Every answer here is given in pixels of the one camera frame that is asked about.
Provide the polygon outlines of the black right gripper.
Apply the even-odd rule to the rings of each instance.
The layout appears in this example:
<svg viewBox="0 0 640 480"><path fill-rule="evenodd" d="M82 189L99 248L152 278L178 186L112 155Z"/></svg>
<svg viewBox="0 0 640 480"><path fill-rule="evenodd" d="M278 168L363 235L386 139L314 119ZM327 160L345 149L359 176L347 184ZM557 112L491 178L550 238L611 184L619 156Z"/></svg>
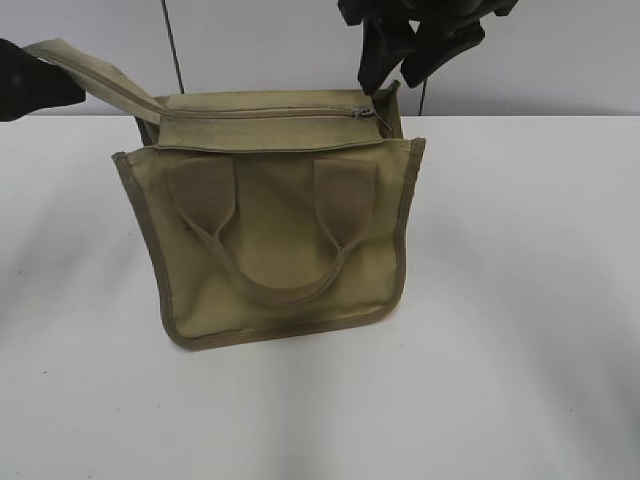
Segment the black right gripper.
<svg viewBox="0 0 640 480"><path fill-rule="evenodd" d="M484 40L480 19L489 14L506 15L506 2L500 0L345 0L337 5L347 25L363 21L358 81L366 95L376 93L402 61L406 84L416 88ZM409 21L421 23L417 33Z"/></svg>

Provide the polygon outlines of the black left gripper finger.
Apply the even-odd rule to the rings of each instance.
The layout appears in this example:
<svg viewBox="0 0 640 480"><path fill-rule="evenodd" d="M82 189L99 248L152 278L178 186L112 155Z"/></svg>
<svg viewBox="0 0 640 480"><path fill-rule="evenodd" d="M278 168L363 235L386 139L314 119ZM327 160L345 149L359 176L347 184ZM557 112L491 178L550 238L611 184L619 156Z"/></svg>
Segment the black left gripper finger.
<svg viewBox="0 0 640 480"><path fill-rule="evenodd" d="M1 39L1 121L32 112L83 103L86 92L62 68Z"/></svg>

